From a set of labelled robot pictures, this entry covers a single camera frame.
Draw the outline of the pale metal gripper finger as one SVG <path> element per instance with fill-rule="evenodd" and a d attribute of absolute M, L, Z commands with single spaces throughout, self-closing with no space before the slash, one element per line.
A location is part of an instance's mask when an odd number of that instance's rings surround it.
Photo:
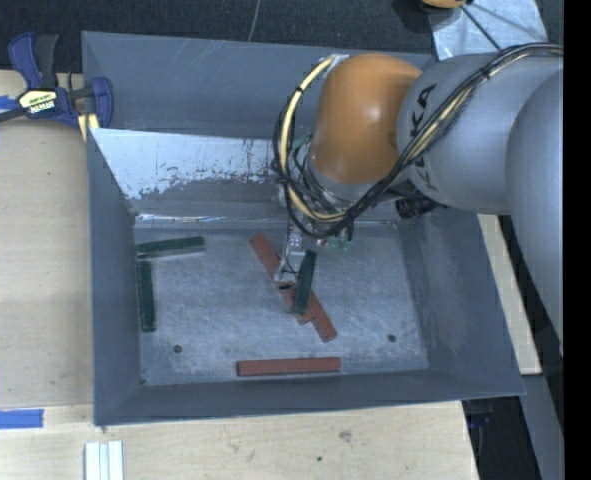
<path fill-rule="evenodd" d="M 280 257 L 273 272 L 273 281 L 279 289 L 287 289 L 295 284 L 295 272 L 286 256 Z"/>
<path fill-rule="evenodd" d="M 286 240 L 284 260 L 288 270 L 299 270 L 305 258 L 304 239 L 300 235 L 290 235 Z"/>

